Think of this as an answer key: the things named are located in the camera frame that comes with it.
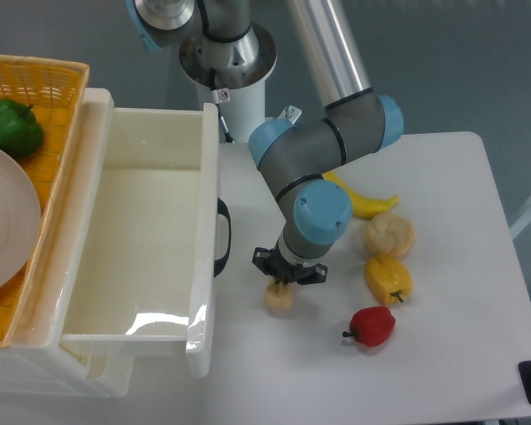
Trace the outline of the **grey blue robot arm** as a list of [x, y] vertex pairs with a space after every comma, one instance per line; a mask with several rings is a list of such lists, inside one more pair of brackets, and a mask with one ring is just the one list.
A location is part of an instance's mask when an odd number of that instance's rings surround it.
[[201, 103], [214, 104], [226, 143], [245, 142], [285, 219], [272, 249], [253, 264], [277, 284], [324, 282], [322, 257], [352, 215], [349, 196], [325, 173], [396, 142], [404, 131], [396, 102], [373, 92], [338, 1], [291, 1], [324, 119], [299, 127], [288, 106], [265, 117], [265, 82], [276, 64], [271, 35], [246, 1], [130, 1], [127, 10], [147, 50], [180, 45], [183, 72]]

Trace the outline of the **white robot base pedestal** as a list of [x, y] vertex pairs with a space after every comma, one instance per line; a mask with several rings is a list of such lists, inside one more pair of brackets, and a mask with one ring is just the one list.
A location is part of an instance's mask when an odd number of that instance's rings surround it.
[[213, 89], [194, 82], [198, 102], [217, 105], [221, 143], [247, 143], [255, 128], [274, 118], [266, 114], [266, 82], [272, 73], [240, 89], [221, 87], [218, 79]]

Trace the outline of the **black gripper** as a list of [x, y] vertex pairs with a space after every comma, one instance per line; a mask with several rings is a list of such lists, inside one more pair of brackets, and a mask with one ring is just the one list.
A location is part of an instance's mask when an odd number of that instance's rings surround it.
[[278, 282], [310, 285], [323, 283], [327, 279], [327, 267], [319, 259], [308, 259], [294, 253], [284, 233], [279, 235], [272, 249], [256, 247], [252, 264]]

